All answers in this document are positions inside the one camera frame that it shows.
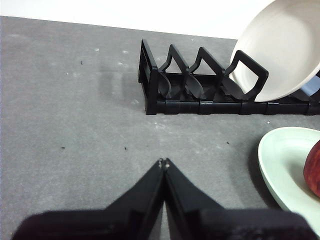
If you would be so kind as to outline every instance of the black plastic object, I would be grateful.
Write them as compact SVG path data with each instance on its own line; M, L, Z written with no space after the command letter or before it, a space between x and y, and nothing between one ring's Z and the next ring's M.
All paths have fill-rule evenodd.
M172 58L181 73L166 72ZM202 60L215 74L194 74ZM242 62L258 76L255 85L247 93L229 78L238 62ZM241 50L235 53L231 65L224 69L204 47L200 47L195 63L189 68L177 48L171 44L166 62L158 68L147 41L143 39L141 42L138 82L142 84L147 115L320 114L320 89L312 96L298 90L278 100L255 102L267 79L268 71Z
M224 209L169 159L158 160L105 210L33 215L22 222L13 240L146 240L164 201L173 240L317 240L295 213Z

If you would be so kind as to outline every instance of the light green plate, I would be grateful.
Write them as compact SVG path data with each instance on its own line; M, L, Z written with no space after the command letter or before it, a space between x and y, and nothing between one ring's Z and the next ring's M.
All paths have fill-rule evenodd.
M281 127L268 132L258 148L259 166L266 186L280 207L302 215L320 237L320 198L308 188L304 165L320 131Z

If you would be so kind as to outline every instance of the plastic dish rack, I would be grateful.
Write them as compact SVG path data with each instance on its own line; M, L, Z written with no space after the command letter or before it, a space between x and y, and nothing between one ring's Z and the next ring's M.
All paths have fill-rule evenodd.
M172 58L181 73L166 72ZM212 69L212 75L194 74L202 60ZM258 76L255 85L247 93L243 93L229 78L239 61ZM143 39L141 42L138 82L143 88L147 115L320 114L320 89L311 96L298 90L277 100L255 102L267 81L268 74L266 69L241 50L236 52L231 65L224 69L204 47L200 47L195 63L189 67L173 44L169 47L165 63L158 68L147 41Z

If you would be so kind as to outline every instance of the red apple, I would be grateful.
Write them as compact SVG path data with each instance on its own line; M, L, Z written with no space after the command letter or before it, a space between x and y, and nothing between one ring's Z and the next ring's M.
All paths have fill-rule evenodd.
M313 146L306 157L303 176L312 192L320 198L320 141Z

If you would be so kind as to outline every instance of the gray countertop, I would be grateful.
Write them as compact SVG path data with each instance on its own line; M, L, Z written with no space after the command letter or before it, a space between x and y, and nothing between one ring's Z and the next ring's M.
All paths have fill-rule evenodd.
M174 43L189 65L204 46L227 67L236 43L1 17L2 240L31 214L105 208L165 157L226 208L278 208L259 141L279 127L320 130L319 116L145 115L142 38L158 66ZM166 217L159 231L169 238Z

